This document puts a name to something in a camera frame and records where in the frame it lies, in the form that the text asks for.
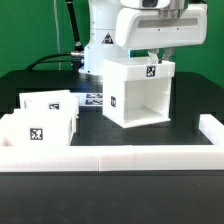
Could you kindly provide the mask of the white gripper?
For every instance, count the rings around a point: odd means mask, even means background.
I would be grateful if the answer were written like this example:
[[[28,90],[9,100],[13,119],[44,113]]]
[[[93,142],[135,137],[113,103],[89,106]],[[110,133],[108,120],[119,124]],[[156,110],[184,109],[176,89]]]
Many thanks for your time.
[[[207,5],[190,4],[179,18],[162,18],[158,10],[123,8],[117,17],[115,42],[128,50],[150,49],[153,64],[158,63],[156,48],[165,48],[162,59],[169,61],[169,47],[202,44],[207,32]]]

